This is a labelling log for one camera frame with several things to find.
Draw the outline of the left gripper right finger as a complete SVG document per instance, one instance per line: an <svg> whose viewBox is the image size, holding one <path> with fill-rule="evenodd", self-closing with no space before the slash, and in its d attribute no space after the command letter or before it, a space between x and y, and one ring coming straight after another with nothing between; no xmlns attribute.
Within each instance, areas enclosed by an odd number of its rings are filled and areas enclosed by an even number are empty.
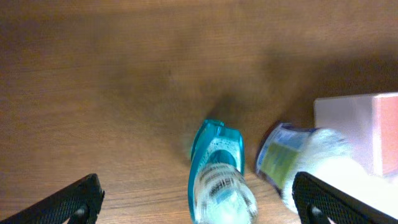
<svg viewBox="0 0 398 224"><path fill-rule="evenodd" d="M295 175L292 196L304 224L397 224L397 219L349 196L307 172Z"/></svg>

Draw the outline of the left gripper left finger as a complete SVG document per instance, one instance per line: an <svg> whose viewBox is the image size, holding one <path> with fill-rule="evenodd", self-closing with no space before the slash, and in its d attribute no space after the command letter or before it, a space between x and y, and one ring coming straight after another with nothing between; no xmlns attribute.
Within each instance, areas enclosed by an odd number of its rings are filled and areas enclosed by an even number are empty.
<svg viewBox="0 0 398 224"><path fill-rule="evenodd" d="M95 224L105 191L97 174L89 174L1 223Z"/></svg>

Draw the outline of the clear hand soap pump bottle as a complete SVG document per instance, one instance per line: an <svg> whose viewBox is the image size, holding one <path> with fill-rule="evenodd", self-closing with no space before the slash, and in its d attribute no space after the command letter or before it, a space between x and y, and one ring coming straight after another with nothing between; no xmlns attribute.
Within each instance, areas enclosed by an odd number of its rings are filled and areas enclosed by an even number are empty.
<svg viewBox="0 0 398 224"><path fill-rule="evenodd" d="M292 196L295 176L298 172L307 172L397 218L397 186L368 174L355 161L353 147L346 137L334 129L274 123L261 142L254 170L276 189L282 203L292 212L297 212Z"/></svg>

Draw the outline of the teal mouthwash bottle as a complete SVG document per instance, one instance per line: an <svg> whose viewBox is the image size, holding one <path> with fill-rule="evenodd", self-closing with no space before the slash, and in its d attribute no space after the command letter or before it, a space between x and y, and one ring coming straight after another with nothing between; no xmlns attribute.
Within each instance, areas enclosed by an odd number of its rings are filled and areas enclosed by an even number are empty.
<svg viewBox="0 0 398 224"><path fill-rule="evenodd" d="M206 119L192 144L188 206L193 223L255 223L257 202L244 179L244 141L237 129Z"/></svg>

